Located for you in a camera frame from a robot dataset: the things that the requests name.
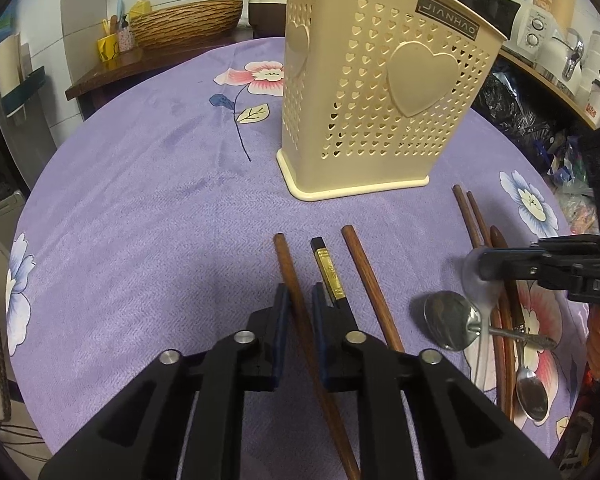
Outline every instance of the wooden shelf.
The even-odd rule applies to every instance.
[[[121,53],[110,61],[98,63],[64,94],[70,101],[121,79],[171,67],[214,48],[250,40],[252,37],[253,31],[250,28],[236,28],[228,34],[208,38],[201,43],[191,45],[164,46],[149,50],[136,47]]]
[[[528,64],[520,61],[517,57],[513,56],[509,52],[506,52],[504,49],[501,49],[498,53],[499,56],[502,56],[507,61],[513,63],[521,70],[529,74],[531,77],[535,78],[540,84],[544,85],[550,92],[552,92],[557,98],[561,99],[564,104],[566,104],[581,120],[583,120],[592,130],[595,130],[597,126],[593,123],[591,119],[589,119],[584,110],[581,110],[580,107],[568,96],[560,92],[554,85],[549,83],[544,77],[542,77],[536,70],[531,68]]]

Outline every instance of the heart emblem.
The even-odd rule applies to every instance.
[[[309,29],[290,22],[285,31],[285,76],[296,77],[309,54]]]
[[[387,65],[391,98],[405,117],[413,117],[451,92],[458,71],[458,62],[451,54],[433,54],[419,41],[402,43]]]

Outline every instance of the jianhao label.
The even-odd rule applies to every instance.
[[[480,30],[480,25],[473,20],[437,0],[418,0],[416,12],[429,16],[437,22],[444,23],[471,40],[475,40]]]

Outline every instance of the stainless faucet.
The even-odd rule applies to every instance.
[[[576,46],[571,49],[571,55],[569,56],[567,64],[564,66],[564,70],[562,71],[562,76],[567,81],[570,81],[576,65],[582,59],[582,54],[584,54],[584,41],[582,41],[581,35],[578,34],[573,28],[568,28],[567,33],[576,36]]]

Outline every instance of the beige plastic utensil holder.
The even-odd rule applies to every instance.
[[[457,0],[287,0],[276,158],[289,191],[426,185],[505,39]]]

